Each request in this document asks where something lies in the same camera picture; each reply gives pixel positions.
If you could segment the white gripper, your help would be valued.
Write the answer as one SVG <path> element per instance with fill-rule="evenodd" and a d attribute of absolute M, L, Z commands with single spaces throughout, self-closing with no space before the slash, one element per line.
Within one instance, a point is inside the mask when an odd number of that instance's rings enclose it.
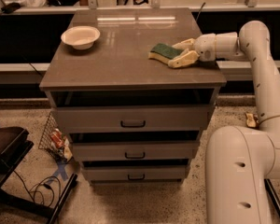
<path fill-rule="evenodd" d="M 185 49 L 180 55 L 168 62 L 171 68 L 182 68 L 193 65 L 198 60 L 211 62 L 216 59 L 216 35 L 206 34 L 196 40 L 189 38 L 173 45 L 175 49 Z"/>

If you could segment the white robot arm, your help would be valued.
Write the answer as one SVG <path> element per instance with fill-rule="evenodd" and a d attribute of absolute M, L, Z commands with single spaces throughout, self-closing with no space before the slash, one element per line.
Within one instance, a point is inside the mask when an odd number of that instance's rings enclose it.
<path fill-rule="evenodd" d="M 208 34 L 174 45 L 204 62 L 248 60 L 259 127 L 226 126 L 210 137 L 205 154 L 207 224 L 273 224 L 265 180 L 280 178 L 280 72 L 261 21 L 238 33 Z"/>

